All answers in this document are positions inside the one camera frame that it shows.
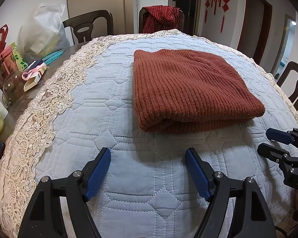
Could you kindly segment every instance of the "ribbed knit fabric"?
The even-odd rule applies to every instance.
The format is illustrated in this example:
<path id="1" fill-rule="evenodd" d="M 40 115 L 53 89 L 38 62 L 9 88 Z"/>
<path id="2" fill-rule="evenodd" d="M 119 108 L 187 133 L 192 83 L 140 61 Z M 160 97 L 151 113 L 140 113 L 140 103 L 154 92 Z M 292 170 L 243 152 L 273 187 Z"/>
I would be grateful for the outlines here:
<path id="1" fill-rule="evenodd" d="M 262 116 L 264 105 L 223 58 L 193 50 L 134 53 L 134 108 L 147 132 L 200 132 Z"/>

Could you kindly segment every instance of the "blue gripper pad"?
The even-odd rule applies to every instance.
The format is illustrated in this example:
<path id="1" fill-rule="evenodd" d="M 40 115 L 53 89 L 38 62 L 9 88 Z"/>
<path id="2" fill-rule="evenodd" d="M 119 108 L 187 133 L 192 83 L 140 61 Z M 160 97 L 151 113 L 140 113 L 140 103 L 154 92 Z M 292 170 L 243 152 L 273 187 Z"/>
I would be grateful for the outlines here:
<path id="1" fill-rule="evenodd" d="M 196 161 L 190 149 L 186 151 L 185 162 L 187 169 L 189 170 L 196 189 L 199 192 L 199 195 L 202 198 L 205 198 L 206 201 L 209 201 L 211 198 L 211 193 L 209 190 L 209 181 L 202 171 L 199 163 Z"/>
<path id="2" fill-rule="evenodd" d="M 87 190 L 85 192 L 85 199 L 90 201 L 92 197 L 96 196 L 105 176 L 108 171 L 111 160 L 110 150 L 106 149 L 94 171 L 87 181 Z"/>
<path id="3" fill-rule="evenodd" d="M 280 130 L 276 130 L 273 128 L 269 128 L 266 131 L 266 137 L 269 140 L 274 140 L 274 141 L 277 141 L 277 142 L 280 142 L 280 143 L 283 143 L 286 145 L 292 144 L 295 141 L 289 133 L 283 132 Z"/>

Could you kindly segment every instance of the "glass jar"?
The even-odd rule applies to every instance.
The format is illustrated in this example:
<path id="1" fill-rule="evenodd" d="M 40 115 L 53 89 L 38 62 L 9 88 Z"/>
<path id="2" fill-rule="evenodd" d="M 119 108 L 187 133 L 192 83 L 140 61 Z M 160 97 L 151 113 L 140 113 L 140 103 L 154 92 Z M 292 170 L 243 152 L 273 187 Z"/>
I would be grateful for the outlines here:
<path id="1" fill-rule="evenodd" d="M 2 87 L 4 105 L 10 106 L 24 95 L 24 84 L 25 81 L 22 79 L 22 72 L 20 71 L 13 71 L 7 76 Z"/>

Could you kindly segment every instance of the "small box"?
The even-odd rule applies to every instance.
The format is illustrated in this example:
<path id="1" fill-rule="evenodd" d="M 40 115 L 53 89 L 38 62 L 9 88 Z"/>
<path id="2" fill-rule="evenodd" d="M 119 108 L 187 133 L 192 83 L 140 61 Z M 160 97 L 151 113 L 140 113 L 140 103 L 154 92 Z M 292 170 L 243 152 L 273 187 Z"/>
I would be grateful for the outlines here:
<path id="1" fill-rule="evenodd" d="M 24 91 L 28 91 L 29 89 L 33 88 L 34 86 L 36 86 L 36 85 L 39 83 L 39 81 L 40 81 L 40 79 L 41 79 L 43 73 L 44 73 L 45 70 L 46 70 L 46 68 L 47 68 L 46 64 L 43 63 L 43 64 L 42 64 L 42 68 L 40 68 L 37 72 L 30 73 L 30 74 L 32 74 L 32 75 L 31 75 L 31 77 L 27 80 L 27 82 L 25 83 L 24 88 L 23 88 Z"/>

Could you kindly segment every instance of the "red tassel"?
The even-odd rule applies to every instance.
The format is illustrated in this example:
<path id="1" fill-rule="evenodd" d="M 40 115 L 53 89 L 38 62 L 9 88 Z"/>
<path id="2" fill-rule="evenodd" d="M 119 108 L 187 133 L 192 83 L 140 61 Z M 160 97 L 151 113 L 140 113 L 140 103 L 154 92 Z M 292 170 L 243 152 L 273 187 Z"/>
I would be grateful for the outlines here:
<path id="1" fill-rule="evenodd" d="M 222 33 L 222 31 L 223 31 L 223 26 L 224 26 L 224 18 L 225 18 L 225 15 L 223 15 L 222 27 L 221 27 L 221 33 Z"/>
<path id="2" fill-rule="evenodd" d="M 215 0 L 214 15 L 215 15 L 215 13 L 216 13 L 216 5 L 217 5 L 217 0 Z"/>
<path id="3" fill-rule="evenodd" d="M 204 23 L 207 23 L 207 10 L 205 11 Z"/>

